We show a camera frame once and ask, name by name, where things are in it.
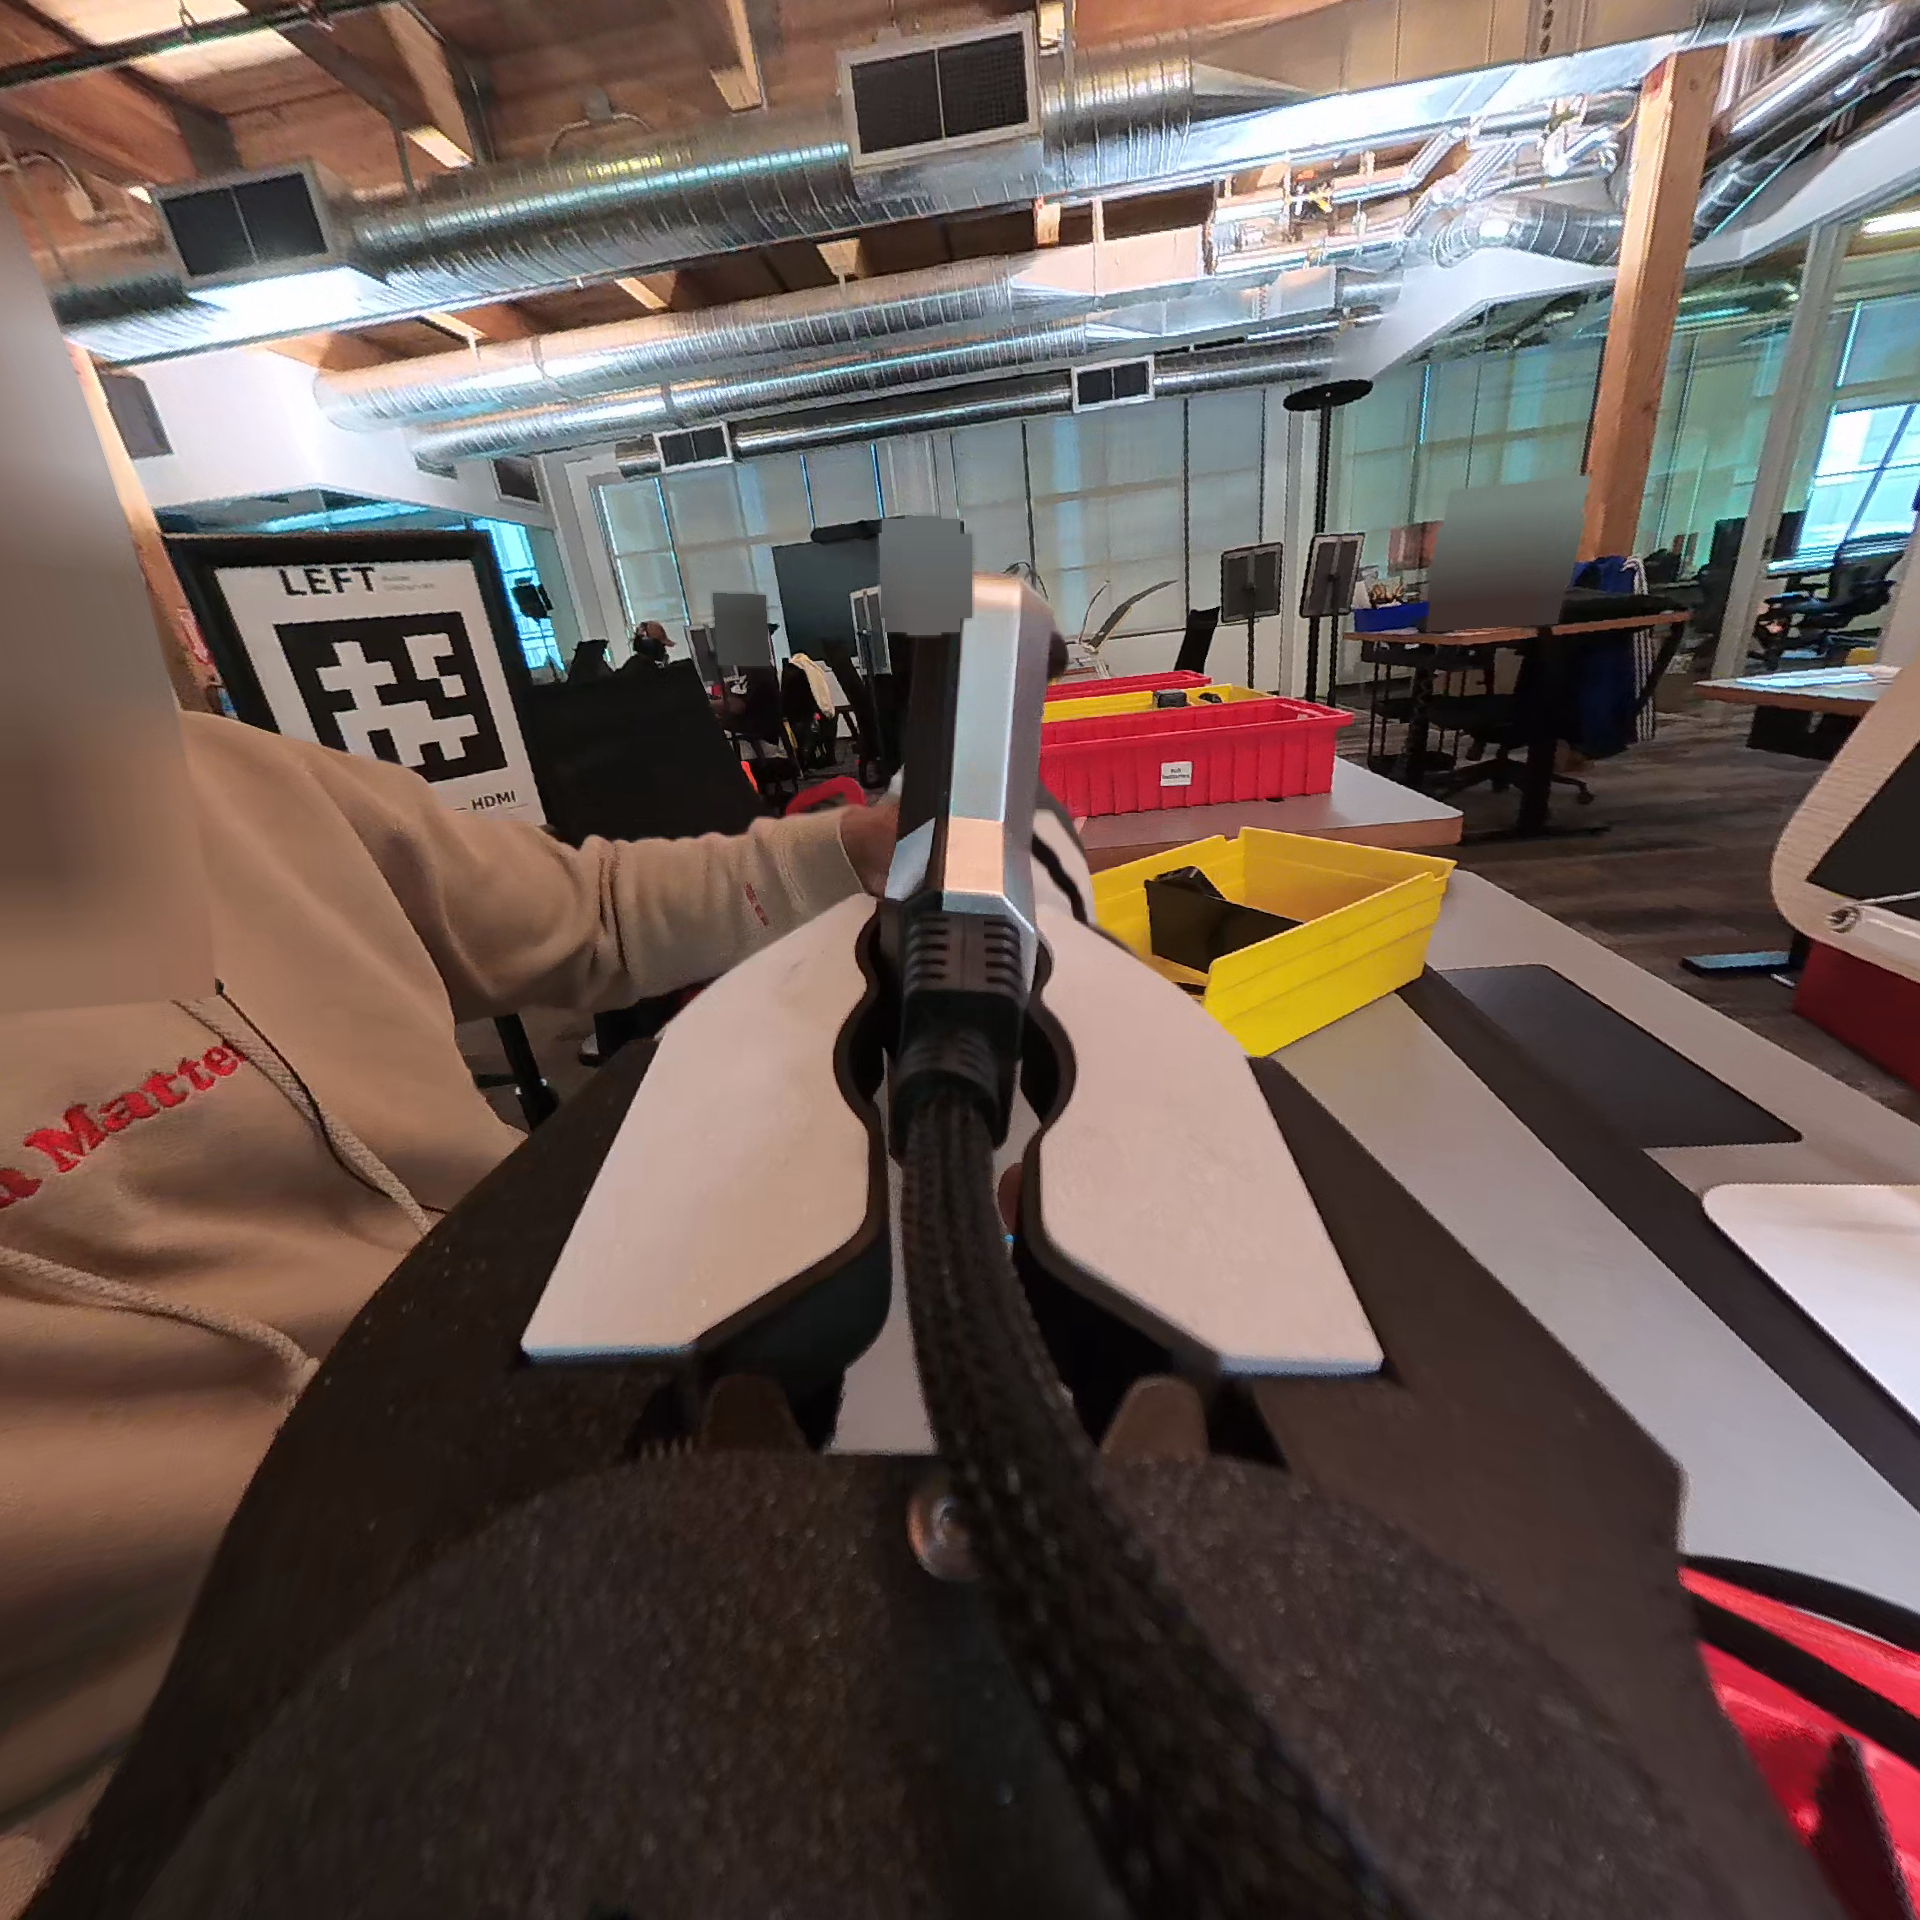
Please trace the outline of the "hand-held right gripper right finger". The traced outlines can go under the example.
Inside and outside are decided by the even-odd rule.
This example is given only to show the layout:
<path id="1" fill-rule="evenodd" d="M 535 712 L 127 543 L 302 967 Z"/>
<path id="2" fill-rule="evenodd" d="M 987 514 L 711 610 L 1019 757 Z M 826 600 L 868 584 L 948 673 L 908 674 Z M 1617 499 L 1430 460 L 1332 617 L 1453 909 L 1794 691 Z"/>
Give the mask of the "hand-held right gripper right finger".
<path id="1" fill-rule="evenodd" d="M 1021 1105 L 1030 1251 L 1207 1377 L 1375 1377 L 1382 1347 L 1266 1105 L 1201 1003 L 1041 909 Z"/>

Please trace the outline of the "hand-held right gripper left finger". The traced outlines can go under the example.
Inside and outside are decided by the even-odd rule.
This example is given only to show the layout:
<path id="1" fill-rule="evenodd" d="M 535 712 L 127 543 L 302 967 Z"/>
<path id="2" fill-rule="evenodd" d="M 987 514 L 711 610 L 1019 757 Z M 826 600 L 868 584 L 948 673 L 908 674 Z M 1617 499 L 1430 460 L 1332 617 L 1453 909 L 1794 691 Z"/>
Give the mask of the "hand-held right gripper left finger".
<path id="1" fill-rule="evenodd" d="M 890 1177 L 858 896 L 663 1028 L 518 1332 L 529 1362 L 850 1364 L 886 1314 Z"/>

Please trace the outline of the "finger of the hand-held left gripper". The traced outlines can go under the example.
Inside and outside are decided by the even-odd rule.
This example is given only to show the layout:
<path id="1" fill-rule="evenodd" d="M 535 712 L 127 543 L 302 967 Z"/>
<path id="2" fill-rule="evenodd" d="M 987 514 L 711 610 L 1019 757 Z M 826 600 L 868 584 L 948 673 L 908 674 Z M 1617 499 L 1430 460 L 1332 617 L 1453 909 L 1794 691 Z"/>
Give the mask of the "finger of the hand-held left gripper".
<path id="1" fill-rule="evenodd" d="M 1049 792 L 1038 794 L 1030 837 L 1038 898 L 1073 913 L 1077 921 L 1097 921 L 1087 850 L 1068 807 Z"/>

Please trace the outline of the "yellow storage bin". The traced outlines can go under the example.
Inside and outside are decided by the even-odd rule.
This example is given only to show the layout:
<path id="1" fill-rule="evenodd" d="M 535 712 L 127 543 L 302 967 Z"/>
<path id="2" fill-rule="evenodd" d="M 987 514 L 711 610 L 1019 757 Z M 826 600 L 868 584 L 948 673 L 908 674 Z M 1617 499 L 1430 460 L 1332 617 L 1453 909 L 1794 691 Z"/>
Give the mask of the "yellow storage bin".
<path id="1" fill-rule="evenodd" d="M 1276 697 L 1257 688 L 1234 683 L 1196 682 L 1182 687 L 1101 687 L 1074 697 L 1045 704 L 1047 728 L 1132 717 L 1141 713 L 1210 712 L 1213 707 L 1269 704 Z"/>
<path id="2" fill-rule="evenodd" d="M 1147 887 L 1182 868 L 1287 928 L 1203 967 L 1158 953 Z M 1265 1058 L 1413 983 L 1453 871 L 1439 855 L 1243 828 L 1095 874 L 1095 923 Z"/>

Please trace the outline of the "person's left forearm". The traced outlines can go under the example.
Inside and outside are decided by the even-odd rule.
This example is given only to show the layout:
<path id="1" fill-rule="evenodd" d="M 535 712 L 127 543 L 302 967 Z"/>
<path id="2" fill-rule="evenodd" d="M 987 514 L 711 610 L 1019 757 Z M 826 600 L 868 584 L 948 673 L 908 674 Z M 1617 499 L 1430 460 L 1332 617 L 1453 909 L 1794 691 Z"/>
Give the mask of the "person's left forearm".
<path id="1" fill-rule="evenodd" d="M 572 848 L 451 809 L 404 772 L 342 775 L 335 802 L 458 1019 L 605 1012 L 697 988 L 868 896 L 836 812 Z"/>

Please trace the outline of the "large red storage bin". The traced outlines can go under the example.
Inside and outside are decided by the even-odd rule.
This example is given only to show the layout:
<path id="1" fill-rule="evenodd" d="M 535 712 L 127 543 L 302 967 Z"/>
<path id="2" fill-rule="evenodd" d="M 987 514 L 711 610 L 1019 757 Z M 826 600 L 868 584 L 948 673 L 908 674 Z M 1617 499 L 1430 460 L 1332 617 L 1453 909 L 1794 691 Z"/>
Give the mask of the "large red storage bin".
<path id="1" fill-rule="evenodd" d="M 1041 779 L 1077 818 L 1287 801 L 1331 789 L 1350 712 L 1294 703 L 1047 728 Z"/>

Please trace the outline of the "black bin divider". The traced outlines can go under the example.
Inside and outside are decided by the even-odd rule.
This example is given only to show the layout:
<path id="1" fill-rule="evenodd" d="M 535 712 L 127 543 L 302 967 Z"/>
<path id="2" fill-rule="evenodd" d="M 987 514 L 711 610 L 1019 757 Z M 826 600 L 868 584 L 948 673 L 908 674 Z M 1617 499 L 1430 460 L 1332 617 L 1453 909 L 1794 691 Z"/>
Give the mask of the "black bin divider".
<path id="1" fill-rule="evenodd" d="M 1197 867 L 1151 876 L 1143 884 L 1147 948 L 1162 962 L 1207 975 L 1253 946 L 1295 930 L 1295 919 L 1227 898 Z"/>

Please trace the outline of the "grey side table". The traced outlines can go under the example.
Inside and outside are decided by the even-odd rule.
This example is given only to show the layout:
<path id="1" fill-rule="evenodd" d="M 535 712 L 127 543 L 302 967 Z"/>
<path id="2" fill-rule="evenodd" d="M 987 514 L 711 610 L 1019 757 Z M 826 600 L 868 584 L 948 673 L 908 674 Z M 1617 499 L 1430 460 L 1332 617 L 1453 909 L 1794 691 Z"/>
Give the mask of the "grey side table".
<path id="1" fill-rule="evenodd" d="M 1246 801 L 1207 807 L 1162 807 L 1077 818 L 1093 874 L 1170 848 L 1234 837 L 1246 828 L 1318 837 L 1366 848 L 1446 855 L 1461 843 L 1458 807 L 1394 784 L 1340 760 L 1325 794 L 1287 801 Z"/>

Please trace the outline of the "tablet on floor stand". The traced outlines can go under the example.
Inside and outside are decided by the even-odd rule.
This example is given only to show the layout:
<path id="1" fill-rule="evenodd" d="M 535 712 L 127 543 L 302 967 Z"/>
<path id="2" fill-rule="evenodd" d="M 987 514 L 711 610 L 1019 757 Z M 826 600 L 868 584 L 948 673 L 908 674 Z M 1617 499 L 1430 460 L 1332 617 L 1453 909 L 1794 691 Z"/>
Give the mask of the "tablet on floor stand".
<path id="1" fill-rule="evenodd" d="M 1337 682 L 1341 623 L 1354 610 L 1365 535 L 1311 535 L 1302 571 L 1301 617 L 1308 625 L 1302 697 L 1318 704 Z"/>
<path id="2" fill-rule="evenodd" d="M 1230 547 L 1218 559 L 1218 613 L 1223 625 L 1243 626 L 1242 687 L 1260 691 L 1260 625 L 1283 613 L 1285 544 L 1260 543 Z"/>

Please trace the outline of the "black office chair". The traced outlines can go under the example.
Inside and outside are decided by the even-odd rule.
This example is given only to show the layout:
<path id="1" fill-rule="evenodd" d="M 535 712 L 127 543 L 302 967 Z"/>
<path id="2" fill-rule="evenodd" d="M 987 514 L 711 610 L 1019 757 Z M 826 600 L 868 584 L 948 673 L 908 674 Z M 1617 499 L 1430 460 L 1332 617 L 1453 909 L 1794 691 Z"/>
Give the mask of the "black office chair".
<path id="1" fill-rule="evenodd" d="M 522 732 L 550 832 L 572 848 L 735 834 L 766 817 L 692 661 L 535 687 Z"/>

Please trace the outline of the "black floor lamp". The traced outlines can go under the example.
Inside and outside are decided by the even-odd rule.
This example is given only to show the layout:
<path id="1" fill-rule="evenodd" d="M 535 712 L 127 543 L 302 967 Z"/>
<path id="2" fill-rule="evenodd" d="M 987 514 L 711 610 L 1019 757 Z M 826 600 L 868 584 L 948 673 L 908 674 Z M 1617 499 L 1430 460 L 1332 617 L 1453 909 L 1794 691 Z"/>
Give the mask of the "black floor lamp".
<path id="1" fill-rule="evenodd" d="M 1285 407 L 1289 415 L 1309 419 L 1314 428 L 1314 460 L 1311 460 L 1311 535 L 1332 532 L 1331 528 L 1331 493 L 1332 493 L 1332 428 L 1337 415 L 1365 401 L 1373 392 L 1366 377 L 1331 377 L 1289 394 Z"/>

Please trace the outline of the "person's torso in beige hoodie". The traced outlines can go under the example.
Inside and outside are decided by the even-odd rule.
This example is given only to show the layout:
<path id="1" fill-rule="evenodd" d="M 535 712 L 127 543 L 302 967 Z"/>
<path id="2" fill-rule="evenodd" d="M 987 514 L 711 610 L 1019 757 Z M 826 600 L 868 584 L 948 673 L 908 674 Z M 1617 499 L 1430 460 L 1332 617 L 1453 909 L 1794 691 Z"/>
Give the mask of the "person's torso in beige hoodie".
<path id="1" fill-rule="evenodd" d="M 5 1018 L 5 1914 L 82 1831 L 287 1409 L 518 1133 L 570 857 L 401 769 L 183 720 L 217 983 Z"/>

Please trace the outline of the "red box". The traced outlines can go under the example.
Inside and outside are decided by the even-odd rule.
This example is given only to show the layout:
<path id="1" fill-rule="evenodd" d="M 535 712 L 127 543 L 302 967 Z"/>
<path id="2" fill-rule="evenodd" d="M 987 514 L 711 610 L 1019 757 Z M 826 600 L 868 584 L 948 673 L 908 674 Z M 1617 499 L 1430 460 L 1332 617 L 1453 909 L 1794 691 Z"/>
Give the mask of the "red box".
<path id="1" fill-rule="evenodd" d="M 1917 983 L 1878 965 L 1807 945 L 1791 989 L 1791 1010 L 1917 1090 Z"/>

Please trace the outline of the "ceiling air vent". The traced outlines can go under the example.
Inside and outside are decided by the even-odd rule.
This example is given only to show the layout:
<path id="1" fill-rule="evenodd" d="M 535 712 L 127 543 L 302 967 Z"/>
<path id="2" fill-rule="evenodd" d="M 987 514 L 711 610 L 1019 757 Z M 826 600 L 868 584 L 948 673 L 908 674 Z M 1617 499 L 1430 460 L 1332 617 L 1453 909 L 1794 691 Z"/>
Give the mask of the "ceiling air vent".
<path id="1" fill-rule="evenodd" d="M 183 290 L 210 298 L 234 285 L 346 269 L 353 237 L 335 183 L 314 160 L 167 183 L 151 193 Z"/>
<path id="2" fill-rule="evenodd" d="M 854 175 L 1038 139 L 1038 24 L 1012 16 L 846 51 L 836 99 Z"/>

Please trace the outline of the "silver ventilation duct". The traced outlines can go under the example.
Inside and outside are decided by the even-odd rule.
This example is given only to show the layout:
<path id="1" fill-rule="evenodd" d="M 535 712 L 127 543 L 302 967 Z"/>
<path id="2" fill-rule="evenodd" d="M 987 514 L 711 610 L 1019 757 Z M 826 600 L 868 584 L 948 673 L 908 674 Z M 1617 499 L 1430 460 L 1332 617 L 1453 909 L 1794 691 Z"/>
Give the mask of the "silver ventilation duct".
<path id="1" fill-rule="evenodd" d="M 1692 31 L 1689 5 L 1551 11 L 1531 42 L 1523 5 L 1324 5 L 1218 33 L 1074 37 L 1038 51 L 1030 129 L 870 160 L 839 80 L 828 106 L 474 164 L 325 212 L 342 263 L 373 281 L 353 316 L 379 324 L 886 225 L 1197 187 L 1341 138 L 1407 138 L 1427 111 L 1622 89 Z"/>
<path id="2" fill-rule="evenodd" d="M 1211 272 L 1182 228 L 317 375 L 316 402 L 329 426 L 397 429 L 454 466 L 1337 324 L 1335 268 Z"/>

